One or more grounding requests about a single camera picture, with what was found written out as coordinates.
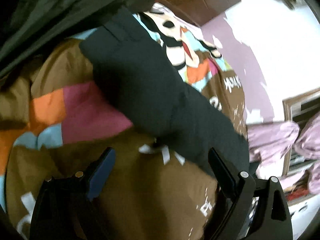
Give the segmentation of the black puffer jacket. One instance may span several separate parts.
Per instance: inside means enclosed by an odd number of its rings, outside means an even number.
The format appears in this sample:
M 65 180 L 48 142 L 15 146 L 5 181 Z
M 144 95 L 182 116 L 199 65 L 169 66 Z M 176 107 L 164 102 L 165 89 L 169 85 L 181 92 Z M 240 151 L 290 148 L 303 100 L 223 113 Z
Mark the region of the black puffer jacket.
M 207 174 L 211 148 L 239 171 L 249 168 L 246 139 L 231 121 L 185 83 L 163 49 L 131 12 L 120 8 L 80 43 L 105 100 L 134 126 Z

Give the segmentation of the brown framed barred window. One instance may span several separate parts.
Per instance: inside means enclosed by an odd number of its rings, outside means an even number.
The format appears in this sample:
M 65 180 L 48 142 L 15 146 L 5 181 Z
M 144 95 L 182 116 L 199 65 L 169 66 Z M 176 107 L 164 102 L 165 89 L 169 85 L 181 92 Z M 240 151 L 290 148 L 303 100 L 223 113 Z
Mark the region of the brown framed barred window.
M 306 126 L 310 118 L 319 112 L 319 88 L 309 92 L 284 99 L 283 109 L 285 121 L 298 124 L 299 133 Z M 308 160 L 299 155 L 293 147 L 285 154 L 283 176 L 289 176 L 311 167 L 315 160 Z

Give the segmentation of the right pink curtain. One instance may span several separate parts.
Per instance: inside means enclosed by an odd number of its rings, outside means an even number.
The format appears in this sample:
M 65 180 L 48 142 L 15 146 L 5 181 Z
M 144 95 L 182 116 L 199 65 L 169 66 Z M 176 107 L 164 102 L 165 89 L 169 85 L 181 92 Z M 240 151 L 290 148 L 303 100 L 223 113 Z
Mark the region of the right pink curtain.
M 293 146 L 305 159 L 316 161 L 309 169 L 308 190 L 311 194 L 319 194 L 319 140 L 318 112 L 307 122 Z

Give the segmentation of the colourful monkey print bedspread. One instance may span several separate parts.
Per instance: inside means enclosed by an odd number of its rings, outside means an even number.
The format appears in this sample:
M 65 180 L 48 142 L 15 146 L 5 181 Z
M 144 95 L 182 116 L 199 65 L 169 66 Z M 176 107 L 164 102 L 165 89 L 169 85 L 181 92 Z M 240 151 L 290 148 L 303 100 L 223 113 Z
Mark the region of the colourful monkey print bedspread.
M 44 178 L 71 176 L 112 147 L 116 162 L 98 205 L 116 239 L 200 239 L 217 182 L 140 133 L 103 98 L 80 52 L 85 36 L 58 45 L 33 71 L 1 90 L 1 207 L 22 239 L 30 235 Z

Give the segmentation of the dark green jacket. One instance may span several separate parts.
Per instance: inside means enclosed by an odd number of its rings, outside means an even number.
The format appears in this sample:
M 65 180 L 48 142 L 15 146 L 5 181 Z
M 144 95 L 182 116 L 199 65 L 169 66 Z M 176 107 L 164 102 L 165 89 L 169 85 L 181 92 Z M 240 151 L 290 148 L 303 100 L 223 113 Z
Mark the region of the dark green jacket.
M 148 10 L 154 1 L 1 0 L 1 82 L 56 40 L 100 25 L 122 8 Z

